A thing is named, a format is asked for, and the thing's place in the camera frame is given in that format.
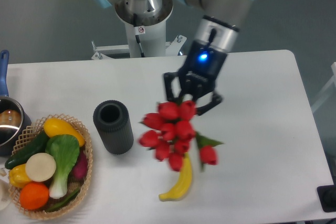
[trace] woven basket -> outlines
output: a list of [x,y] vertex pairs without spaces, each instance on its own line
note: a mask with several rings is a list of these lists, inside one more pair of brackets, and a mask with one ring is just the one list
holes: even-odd
[[59,118],[67,121],[70,123],[76,130],[78,130],[85,139],[85,155],[88,159],[88,172],[86,177],[83,180],[77,180],[73,176],[69,176],[68,178],[68,191],[65,197],[68,196],[69,193],[74,191],[76,188],[80,188],[80,192],[77,197],[71,201],[68,205],[62,207],[58,211],[54,212],[45,212],[44,209],[52,206],[53,204],[60,202],[63,198],[60,199],[49,199],[48,203],[43,206],[41,209],[37,209],[34,211],[28,211],[21,207],[19,198],[20,198],[20,188],[14,187],[10,185],[9,193],[10,197],[12,198],[13,203],[19,209],[19,212],[23,213],[24,215],[32,218],[32,219],[39,219],[39,220],[48,220],[48,219],[55,219],[58,218],[70,211],[72,211],[84,198],[86,192],[90,186],[91,180],[91,173],[92,173],[92,146],[91,146],[91,138],[88,130],[82,124],[82,122],[78,121],[76,118],[73,118],[68,115],[49,115],[46,118],[42,118],[37,120],[31,126],[28,126],[25,130],[23,130],[22,134],[19,136],[16,144],[14,146],[14,150],[12,154],[18,152],[21,148],[23,148],[27,143],[34,139],[34,137],[43,129],[43,124],[48,118]]

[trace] orange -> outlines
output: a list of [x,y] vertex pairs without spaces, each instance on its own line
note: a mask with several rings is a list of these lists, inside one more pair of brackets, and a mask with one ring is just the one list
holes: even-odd
[[20,192],[20,204],[27,210],[44,206],[49,199],[49,189],[43,183],[30,182]]

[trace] blue pot handle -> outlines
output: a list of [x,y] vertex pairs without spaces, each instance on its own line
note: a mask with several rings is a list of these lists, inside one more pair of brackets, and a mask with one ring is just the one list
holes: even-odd
[[0,96],[8,97],[8,88],[6,83],[7,77],[7,67],[8,67],[8,59],[9,59],[9,52],[8,50],[3,50],[0,53]]

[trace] yellow bell pepper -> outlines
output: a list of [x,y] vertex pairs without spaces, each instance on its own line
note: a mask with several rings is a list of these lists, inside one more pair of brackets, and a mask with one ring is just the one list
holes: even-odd
[[26,174],[26,164],[14,167],[9,171],[8,175],[9,183],[18,188],[23,188],[29,182],[32,182]]

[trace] black cup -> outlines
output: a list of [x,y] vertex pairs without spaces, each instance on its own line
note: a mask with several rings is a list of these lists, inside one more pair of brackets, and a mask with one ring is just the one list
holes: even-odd
[[112,154],[123,154],[133,145],[134,138],[128,110],[119,101],[100,103],[94,113],[93,122],[105,148]]

